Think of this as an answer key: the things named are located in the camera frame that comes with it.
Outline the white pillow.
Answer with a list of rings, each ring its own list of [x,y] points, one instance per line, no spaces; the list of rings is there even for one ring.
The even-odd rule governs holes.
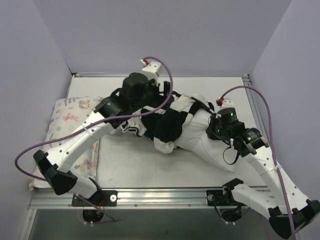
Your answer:
[[[210,114],[205,110],[198,110],[191,122],[182,130],[180,137],[174,142],[177,147],[188,150],[215,167],[233,173],[235,167],[223,160],[223,151],[227,145],[220,140],[212,140],[206,130],[209,127]]]

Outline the black white checkered pillowcase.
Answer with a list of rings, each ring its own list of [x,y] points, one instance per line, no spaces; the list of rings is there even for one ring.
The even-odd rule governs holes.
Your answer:
[[[172,92],[173,102],[166,109],[147,115],[132,117],[120,126],[122,133],[134,133],[153,141],[157,151],[170,154],[175,141],[182,135],[184,127],[191,123],[199,110],[212,114],[214,105],[199,93],[191,95]]]

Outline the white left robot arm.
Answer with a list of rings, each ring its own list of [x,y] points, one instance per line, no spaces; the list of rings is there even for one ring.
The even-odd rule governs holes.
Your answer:
[[[164,83],[163,90],[164,93],[160,93],[156,78],[131,73],[122,86],[103,98],[89,117],[71,135],[61,139],[58,146],[48,151],[38,150],[33,159],[55,194],[78,194],[88,205],[97,205],[101,201],[98,184],[90,177],[73,172],[73,164],[101,137],[124,121],[137,117],[137,110],[151,104],[158,104],[158,109],[164,107],[172,95],[172,79]]]

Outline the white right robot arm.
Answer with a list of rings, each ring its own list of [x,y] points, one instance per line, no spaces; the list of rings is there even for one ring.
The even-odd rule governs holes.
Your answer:
[[[272,149],[267,139],[256,128],[247,128],[238,120],[236,109],[221,106],[210,116],[206,130],[209,138],[216,138],[229,145],[249,163],[262,178],[272,197],[249,187],[234,178],[222,188],[222,200],[232,205],[244,204],[264,216],[272,229],[283,239],[310,224],[320,213],[320,202],[309,199],[293,183],[287,173],[274,162]]]

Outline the floral animal print pillow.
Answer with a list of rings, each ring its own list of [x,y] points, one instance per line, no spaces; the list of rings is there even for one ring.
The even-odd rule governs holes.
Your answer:
[[[55,102],[45,141],[52,141],[76,131],[103,98],[70,97]],[[97,178],[99,141],[92,144],[72,165],[72,170],[93,180]]]

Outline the aluminium right side rail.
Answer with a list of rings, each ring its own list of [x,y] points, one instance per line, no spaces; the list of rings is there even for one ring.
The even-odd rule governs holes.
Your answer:
[[[248,97],[249,105],[253,114],[256,128],[260,130],[260,132],[263,134],[264,137],[266,137],[267,140],[269,140],[268,133],[263,123],[263,119],[261,117],[261,113],[256,101],[256,97],[260,98],[260,96],[252,89],[245,88],[245,91]]]

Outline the aluminium rail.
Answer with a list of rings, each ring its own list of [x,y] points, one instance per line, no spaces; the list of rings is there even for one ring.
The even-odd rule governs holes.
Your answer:
[[[263,119],[261,117],[261,113],[256,101],[256,97],[260,98],[260,96],[252,89],[245,88],[245,91],[248,97],[249,105],[253,114],[256,128],[260,130],[260,132],[263,134],[264,137],[266,137],[267,140],[269,140],[268,133],[263,123]]]
[[[158,188],[125,189],[116,191],[116,206],[105,206],[108,210],[167,210],[207,209],[206,188]],[[91,209],[91,206],[73,206],[75,196],[71,193],[56,195],[49,189],[37,189],[31,197],[29,210],[74,210]]]

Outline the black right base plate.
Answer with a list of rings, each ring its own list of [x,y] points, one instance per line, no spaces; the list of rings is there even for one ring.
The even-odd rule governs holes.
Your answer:
[[[208,206],[244,206],[243,203],[231,200],[227,194],[223,193],[222,189],[208,189],[205,193]]]

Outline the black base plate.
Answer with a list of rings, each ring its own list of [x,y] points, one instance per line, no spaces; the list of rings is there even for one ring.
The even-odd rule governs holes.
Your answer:
[[[205,193],[208,206],[244,206],[243,203],[231,200],[227,194],[223,193],[222,189],[208,189]]]
[[[86,200],[97,207],[115,207],[117,205],[118,192],[116,190],[99,190]],[[89,207],[90,205],[74,194],[71,206]]]

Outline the aluminium front rail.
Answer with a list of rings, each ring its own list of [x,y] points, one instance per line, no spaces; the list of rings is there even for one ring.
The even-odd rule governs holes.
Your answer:
[[[105,206],[108,210],[167,210],[207,209],[206,188],[158,188],[125,189],[116,191],[116,206]],[[29,210],[74,210],[91,209],[91,206],[73,206],[75,196],[71,193],[56,195],[49,189],[37,189],[31,197]]]

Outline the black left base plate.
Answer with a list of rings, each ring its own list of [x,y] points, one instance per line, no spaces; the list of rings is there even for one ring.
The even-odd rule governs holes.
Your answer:
[[[99,190],[86,200],[97,207],[115,207],[117,205],[118,192],[116,190]],[[89,207],[90,205],[74,194],[71,206]]]

